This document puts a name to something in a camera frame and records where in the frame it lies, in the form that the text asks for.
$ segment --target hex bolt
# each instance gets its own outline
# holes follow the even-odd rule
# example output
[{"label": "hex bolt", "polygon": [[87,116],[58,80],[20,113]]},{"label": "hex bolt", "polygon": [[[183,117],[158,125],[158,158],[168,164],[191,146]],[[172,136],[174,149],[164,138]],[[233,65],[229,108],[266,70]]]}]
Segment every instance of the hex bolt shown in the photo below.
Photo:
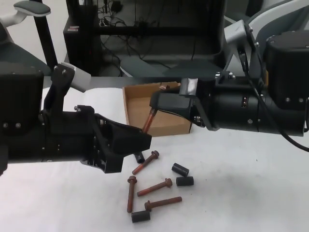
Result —
[{"label": "hex bolt", "polygon": [[144,167],[146,167],[152,160],[155,160],[157,158],[159,158],[159,152],[157,151],[152,151],[151,152],[151,156],[148,157],[144,163],[140,164],[136,169],[133,170],[132,174],[136,175],[137,173],[139,173]]},{"label": "hex bolt", "polygon": [[[169,86],[161,85],[161,86],[159,87],[159,89],[160,89],[160,90],[166,90],[166,89],[169,89]],[[145,124],[144,124],[144,126],[143,126],[143,128],[142,128],[142,130],[141,130],[143,133],[148,133],[149,128],[151,127],[151,124],[153,123],[154,117],[155,117],[155,115],[156,115],[157,112],[158,112],[157,109],[154,109],[154,108],[151,108],[151,109],[150,109],[148,118],[147,118],[147,120],[146,120],[146,122],[145,122]]]},{"label": "hex bolt", "polygon": [[164,188],[164,187],[170,188],[172,185],[173,185],[172,180],[169,179],[169,178],[168,178],[168,179],[165,178],[165,181],[164,181],[164,182],[162,182],[162,183],[160,183],[160,184],[157,184],[157,185],[154,185],[154,186],[151,186],[151,187],[146,188],[146,189],[144,189],[144,190],[139,191],[139,192],[137,193],[137,196],[138,196],[138,197],[144,196],[144,195],[146,195],[146,194],[148,194],[148,193],[151,193],[151,192],[153,192],[153,191],[156,191],[156,190],[158,190],[158,189],[160,189],[160,188]]},{"label": "hex bolt", "polygon": [[141,131],[143,133],[147,133],[149,131],[149,128],[151,127],[151,124],[153,123],[154,121],[154,117],[156,115],[156,113],[158,112],[157,109],[154,109],[154,108],[151,108],[150,109],[150,112],[149,112],[149,115],[148,115],[148,118],[143,126],[143,129],[141,129]]},{"label": "hex bolt", "polygon": [[126,211],[128,213],[132,213],[133,198],[134,198],[134,186],[137,182],[137,179],[136,179],[135,176],[132,175],[132,176],[129,177],[129,179],[127,181],[130,185],[129,185],[129,196],[128,196],[128,199],[127,199],[127,209],[126,209]]},{"label": "hex bolt", "polygon": [[152,208],[164,206],[164,205],[167,205],[167,204],[174,204],[174,203],[178,203],[178,202],[182,202],[182,201],[183,201],[182,197],[174,197],[174,198],[170,198],[170,199],[166,199],[166,200],[162,200],[162,201],[158,201],[158,202],[152,202],[152,203],[150,201],[147,201],[145,203],[145,210],[151,211]]}]

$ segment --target white tablecloth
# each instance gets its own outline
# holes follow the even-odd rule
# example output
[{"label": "white tablecloth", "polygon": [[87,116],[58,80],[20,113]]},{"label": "white tablecloth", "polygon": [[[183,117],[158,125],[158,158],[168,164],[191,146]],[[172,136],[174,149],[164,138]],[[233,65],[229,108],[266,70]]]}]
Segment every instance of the white tablecloth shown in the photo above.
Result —
[{"label": "white tablecloth", "polygon": [[[95,89],[87,101],[100,114],[125,123],[119,91]],[[81,101],[71,93],[65,110]],[[309,143],[306,138],[296,139]],[[173,186],[136,197],[134,211],[143,210],[147,200],[182,196],[183,202],[154,209],[150,221],[132,224],[126,212],[127,179],[137,166],[134,156],[129,156],[118,174],[104,174],[80,162],[9,165],[0,177],[0,230],[308,231],[309,154],[281,136],[211,132],[193,126],[188,135],[153,138],[151,150],[158,150],[160,158],[136,175],[136,190],[166,177],[173,180]],[[178,175],[171,171],[175,162],[190,169],[194,186],[176,186]]]}]

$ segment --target gray chair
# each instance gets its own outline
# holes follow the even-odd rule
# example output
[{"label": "gray chair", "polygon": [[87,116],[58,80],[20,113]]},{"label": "gray chair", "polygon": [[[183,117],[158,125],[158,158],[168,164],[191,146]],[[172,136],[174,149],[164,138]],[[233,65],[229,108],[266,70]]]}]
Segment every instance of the gray chair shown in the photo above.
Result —
[{"label": "gray chair", "polygon": [[[250,18],[262,10],[264,0],[249,0],[246,12],[226,12],[225,20],[228,22],[226,26],[232,23],[243,20],[244,22],[250,20]],[[235,0],[228,0],[227,4],[237,4]]]},{"label": "gray chair", "polygon": [[[259,11],[246,23],[253,28],[253,35],[260,44],[263,53],[266,39],[285,31],[303,29],[308,21],[309,0],[285,0]],[[233,36],[231,27],[225,28],[225,37]],[[224,68],[218,67],[207,59],[184,61],[165,72],[160,72],[150,64],[136,57],[127,57],[121,61],[121,69],[133,77],[192,77],[199,78],[210,73],[229,70],[235,75],[243,76],[241,64],[227,48],[228,57]]]},{"label": "gray chair", "polygon": [[0,61],[33,66],[37,70],[41,70],[45,76],[49,76],[51,70],[47,64],[16,45],[7,27],[21,23],[27,16],[43,17],[49,15],[50,8],[35,1],[20,1],[14,4],[14,8],[17,10],[15,14],[0,16]]}]

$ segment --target cardboard box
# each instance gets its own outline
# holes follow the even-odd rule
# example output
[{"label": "cardboard box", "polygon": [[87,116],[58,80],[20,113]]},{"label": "cardboard box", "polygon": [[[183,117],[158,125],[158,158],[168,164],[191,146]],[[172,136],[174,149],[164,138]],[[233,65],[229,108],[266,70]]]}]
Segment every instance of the cardboard box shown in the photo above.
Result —
[{"label": "cardboard box", "polygon": [[[159,90],[160,83],[145,84],[137,86],[123,87],[124,104],[126,112],[126,123],[128,125],[142,128],[149,115],[150,97]],[[176,87],[178,83],[164,83],[171,88]],[[148,131],[153,137],[188,134],[191,129],[191,123],[179,116],[158,112]]]}]

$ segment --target black metal frame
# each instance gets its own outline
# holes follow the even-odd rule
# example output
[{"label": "black metal frame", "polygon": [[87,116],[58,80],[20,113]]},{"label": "black metal frame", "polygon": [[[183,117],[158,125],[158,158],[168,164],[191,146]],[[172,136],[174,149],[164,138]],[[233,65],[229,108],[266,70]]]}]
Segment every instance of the black metal frame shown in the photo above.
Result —
[{"label": "black metal frame", "polygon": [[[42,0],[30,0],[42,3]],[[48,67],[52,70],[57,64],[57,57],[46,17],[34,17],[42,49]]]},{"label": "black metal frame", "polygon": [[[223,17],[226,0],[197,1],[198,12],[204,11],[199,20],[205,21],[200,28],[186,27],[97,27],[94,26],[93,0],[85,0],[84,6],[79,0],[66,0],[69,17],[79,26],[79,31],[91,36],[98,35],[126,35],[126,36],[207,36],[213,42],[214,53],[221,54],[223,49]],[[52,69],[57,65],[56,53],[48,28],[46,17],[35,18],[40,41],[47,65]]]}]

